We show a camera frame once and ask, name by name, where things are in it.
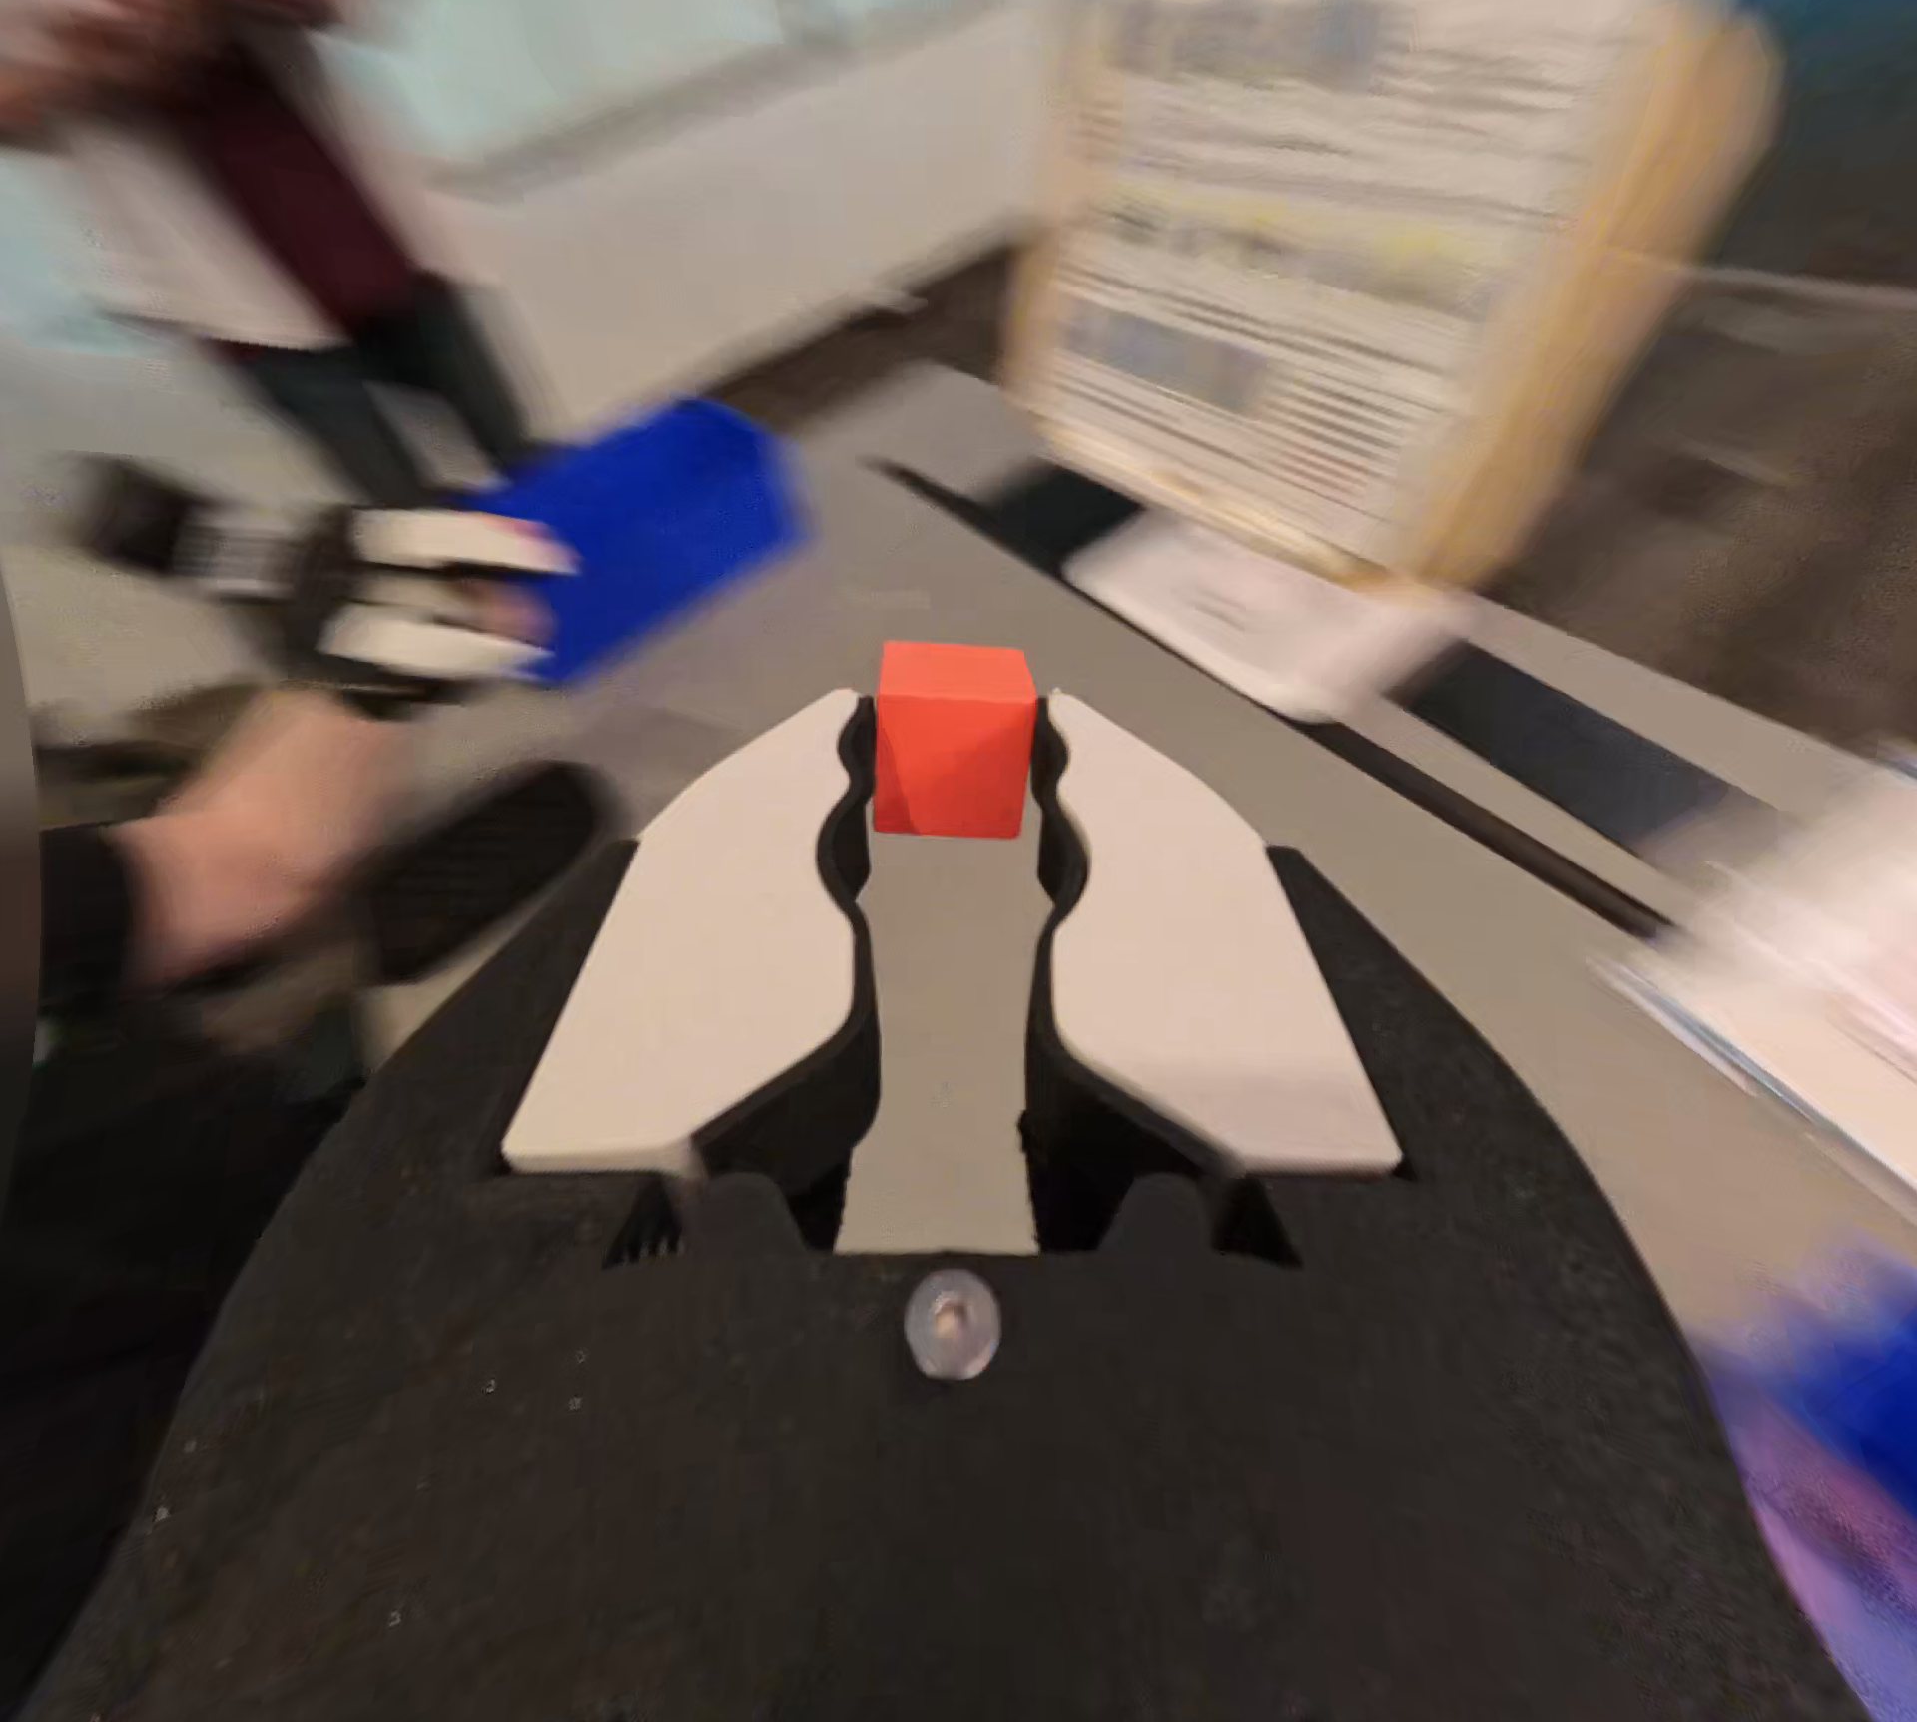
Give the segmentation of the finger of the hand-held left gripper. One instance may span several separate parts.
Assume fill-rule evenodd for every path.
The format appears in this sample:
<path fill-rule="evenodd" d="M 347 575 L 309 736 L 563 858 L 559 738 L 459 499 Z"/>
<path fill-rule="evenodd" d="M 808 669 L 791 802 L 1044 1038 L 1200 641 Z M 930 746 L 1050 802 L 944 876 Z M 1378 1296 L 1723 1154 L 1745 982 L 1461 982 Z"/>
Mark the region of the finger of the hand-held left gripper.
<path fill-rule="evenodd" d="M 409 680 L 487 680 L 521 674 L 545 661 L 533 643 L 465 621 L 441 621 L 385 607 L 347 607 L 323 629 L 321 653 Z"/>
<path fill-rule="evenodd" d="M 541 525 L 499 511 L 355 511 L 349 551 L 361 565 L 435 575 L 563 579 L 575 553 Z"/>

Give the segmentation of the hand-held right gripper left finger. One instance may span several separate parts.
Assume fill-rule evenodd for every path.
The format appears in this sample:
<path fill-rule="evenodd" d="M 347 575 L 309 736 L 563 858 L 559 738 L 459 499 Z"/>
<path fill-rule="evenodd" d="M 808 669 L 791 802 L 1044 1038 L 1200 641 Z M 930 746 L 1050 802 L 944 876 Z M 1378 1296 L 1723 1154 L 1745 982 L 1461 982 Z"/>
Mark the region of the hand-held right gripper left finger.
<path fill-rule="evenodd" d="M 641 826 L 505 1126 L 515 1176 L 755 1176 L 834 1248 L 880 1100 L 874 734 L 830 688 Z"/>

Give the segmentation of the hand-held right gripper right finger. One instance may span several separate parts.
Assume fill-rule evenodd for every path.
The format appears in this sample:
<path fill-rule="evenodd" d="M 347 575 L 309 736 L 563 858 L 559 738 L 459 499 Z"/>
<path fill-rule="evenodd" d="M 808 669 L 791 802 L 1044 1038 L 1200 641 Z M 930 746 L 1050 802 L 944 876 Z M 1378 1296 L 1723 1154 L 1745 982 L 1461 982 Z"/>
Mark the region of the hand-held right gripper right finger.
<path fill-rule="evenodd" d="M 1402 1140 L 1268 844 L 1220 792 L 1052 690 L 1032 786 L 1048 900 L 1022 1042 L 1040 1250 L 1094 1250 L 1170 1176 L 1226 1248 L 1286 1250 L 1260 1182 L 1374 1182 Z"/>

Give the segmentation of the blue plastic bin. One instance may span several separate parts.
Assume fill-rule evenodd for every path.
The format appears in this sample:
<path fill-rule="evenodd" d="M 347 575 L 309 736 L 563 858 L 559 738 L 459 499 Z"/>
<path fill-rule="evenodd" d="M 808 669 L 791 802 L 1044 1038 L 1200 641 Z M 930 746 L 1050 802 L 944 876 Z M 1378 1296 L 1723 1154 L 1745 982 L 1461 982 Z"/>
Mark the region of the blue plastic bin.
<path fill-rule="evenodd" d="M 1915 1282 L 1851 1254 L 1691 1338 L 1785 1585 L 1877 1719 L 1915 1715 Z"/>
<path fill-rule="evenodd" d="M 806 531 L 799 477 L 775 431 L 683 399 L 473 493 L 473 509 L 539 525 L 573 557 L 533 585 L 549 637 L 531 678 L 575 684 L 791 551 Z"/>

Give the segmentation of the orange-red wooden cube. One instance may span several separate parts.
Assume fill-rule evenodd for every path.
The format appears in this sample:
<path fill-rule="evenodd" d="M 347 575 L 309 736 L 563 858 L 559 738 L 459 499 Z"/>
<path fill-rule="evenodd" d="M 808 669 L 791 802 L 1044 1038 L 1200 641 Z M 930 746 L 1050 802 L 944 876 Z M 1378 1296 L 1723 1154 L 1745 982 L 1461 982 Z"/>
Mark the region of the orange-red wooden cube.
<path fill-rule="evenodd" d="M 1026 655 L 886 641 L 874 682 L 874 830 L 1014 840 L 1040 706 Z"/>

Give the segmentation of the person's left forearm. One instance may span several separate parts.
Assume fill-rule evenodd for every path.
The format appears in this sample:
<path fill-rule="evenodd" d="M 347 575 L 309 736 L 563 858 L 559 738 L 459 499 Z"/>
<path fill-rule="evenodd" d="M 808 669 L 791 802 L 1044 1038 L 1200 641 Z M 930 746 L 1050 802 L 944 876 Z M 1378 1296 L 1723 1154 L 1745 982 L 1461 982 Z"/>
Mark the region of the person's left forearm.
<path fill-rule="evenodd" d="M 419 734 L 315 686 L 255 692 L 150 814 L 108 830 L 132 894 L 108 1014 L 251 1058 L 347 1006 L 371 956 L 357 878 L 409 822 Z"/>

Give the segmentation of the black desk cover flap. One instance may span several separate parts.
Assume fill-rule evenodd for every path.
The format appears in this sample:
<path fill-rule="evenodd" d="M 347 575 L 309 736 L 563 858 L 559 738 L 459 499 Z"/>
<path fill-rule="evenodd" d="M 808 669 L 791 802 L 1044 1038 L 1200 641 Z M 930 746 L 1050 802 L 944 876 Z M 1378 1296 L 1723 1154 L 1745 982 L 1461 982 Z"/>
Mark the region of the black desk cover flap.
<path fill-rule="evenodd" d="M 1060 577 L 1140 513 L 1136 499 L 1056 463 L 1022 465 L 974 505 L 974 527 L 1030 567 Z"/>
<path fill-rule="evenodd" d="M 1619 846 L 1733 798 L 1723 778 L 1473 643 L 1453 645 L 1390 700 Z"/>

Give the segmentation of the clear plastic bag with papers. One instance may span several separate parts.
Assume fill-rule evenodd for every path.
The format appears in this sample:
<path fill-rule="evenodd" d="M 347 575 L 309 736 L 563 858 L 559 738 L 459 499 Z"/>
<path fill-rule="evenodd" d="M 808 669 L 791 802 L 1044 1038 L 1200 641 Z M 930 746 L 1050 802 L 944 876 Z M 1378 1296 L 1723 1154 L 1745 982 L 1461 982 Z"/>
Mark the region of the clear plastic bag with papers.
<path fill-rule="evenodd" d="M 1687 924 L 1601 976 L 1913 1212 L 1913 750 L 1873 762 Z"/>

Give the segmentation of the person's black clothing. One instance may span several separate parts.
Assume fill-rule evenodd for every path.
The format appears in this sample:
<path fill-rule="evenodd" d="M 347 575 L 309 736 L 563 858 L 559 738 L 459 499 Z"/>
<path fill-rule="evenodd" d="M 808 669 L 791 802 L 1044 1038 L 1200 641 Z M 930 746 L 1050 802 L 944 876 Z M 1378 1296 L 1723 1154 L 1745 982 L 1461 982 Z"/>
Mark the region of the person's black clothing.
<path fill-rule="evenodd" d="M 66 1044 L 32 1076 L 2 1230 L 2 1707 L 122 1539 L 227 1290 L 363 1086 L 347 1058 Z"/>

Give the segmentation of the printed instruction sheet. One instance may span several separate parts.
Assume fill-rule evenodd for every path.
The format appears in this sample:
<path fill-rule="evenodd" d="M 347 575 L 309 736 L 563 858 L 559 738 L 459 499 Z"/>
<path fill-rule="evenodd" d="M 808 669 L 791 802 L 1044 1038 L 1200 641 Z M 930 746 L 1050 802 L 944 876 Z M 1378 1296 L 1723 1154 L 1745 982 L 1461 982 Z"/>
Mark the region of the printed instruction sheet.
<path fill-rule="evenodd" d="M 1406 565 L 1665 0 L 1094 0 L 1028 399 L 1218 529 Z"/>

